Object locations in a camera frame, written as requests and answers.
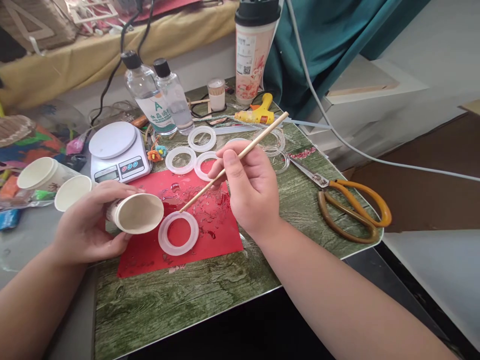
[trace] white scale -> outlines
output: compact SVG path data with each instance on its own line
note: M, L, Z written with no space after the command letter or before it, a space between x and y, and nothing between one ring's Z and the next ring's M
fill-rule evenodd
M142 133L128 122L102 127L90 140L90 176L101 183L118 180L128 183L150 173Z

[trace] hand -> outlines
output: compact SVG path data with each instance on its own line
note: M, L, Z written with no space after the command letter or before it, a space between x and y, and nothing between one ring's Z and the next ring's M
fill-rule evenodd
M241 161L237 154L250 141L234 141L216 152L217 160L208 177L215 178L225 168L212 189L228 179L230 206L242 228L255 240L269 234L281 222L279 215L279 188L275 171L264 151L255 146Z
M72 205L61 217L52 244L57 259L64 264L86 264L111 259L127 248L130 234L112 238L103 230L104 205L115 199L145 191L116 180L103 181Z

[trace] brown floor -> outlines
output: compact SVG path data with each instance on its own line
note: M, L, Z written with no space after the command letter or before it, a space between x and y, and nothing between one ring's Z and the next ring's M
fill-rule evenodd
M381 159L480 178L480 116L462 114ZM480 229L480 182L377 162L351 180L385 199L393 216L388 233Z

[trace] scissors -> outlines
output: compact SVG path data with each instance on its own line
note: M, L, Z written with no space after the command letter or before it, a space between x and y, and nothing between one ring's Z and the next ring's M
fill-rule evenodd
M317 184L320 187L320 191L318 192L318 202L320 205L320 213L325 219L325 222L328 224L328 226L330 226L330 228L333 231L335 231L337 234L341 235L347 240L350 240L355 243L360 243L360 244L371 244L379 240L380 232L377 228L385 228L388 225L390 225L390 223L392 222L392 213L390 212L390 209L387 206L387 203L385 202L385 200L383 200L378 193L373 191L371 188L357 182L346 181L342 179L328 180L327 178L323 177L319 173L313 173L303 165L300 165L292 157L290 157L290 162L293 163L302 173L308 176L310 180L312 180L315 184ZM376 203L378 204L378 207L380 208L381 220L380 221L374 220L367 213L367 211L362 207L360 202L354 197L354 195L346 187L362 190L367 194L369 194L376 201ZM355 209L355 211L342 205L340 202L335 200L328 193L327 190L329 188L334 188L340 191L346 197L346 199L348 200L350 205ZM356 219L358 222L365 225L368 232L370 233L370 236L367 238L357 237L352 234L349 234L348 232L340 228L332 219L329 213L329 210L327 208L327 202L335 206L337 209L339 209L343 213L351 216L352 218Z

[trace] black bottle cap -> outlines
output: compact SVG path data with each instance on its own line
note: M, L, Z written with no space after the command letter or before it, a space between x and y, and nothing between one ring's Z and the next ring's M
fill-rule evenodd
M279 0L240 0L235 22L245 27L267 25L276 22L280 12Z
M129 70L138 69L142 66L142 60L135 51L125 51L120 55L120 58Z
M163 57L158 58L153 62L153 68L155 69L156 74L159 78L166 78L172 72L170 71L169 63L167 59Z

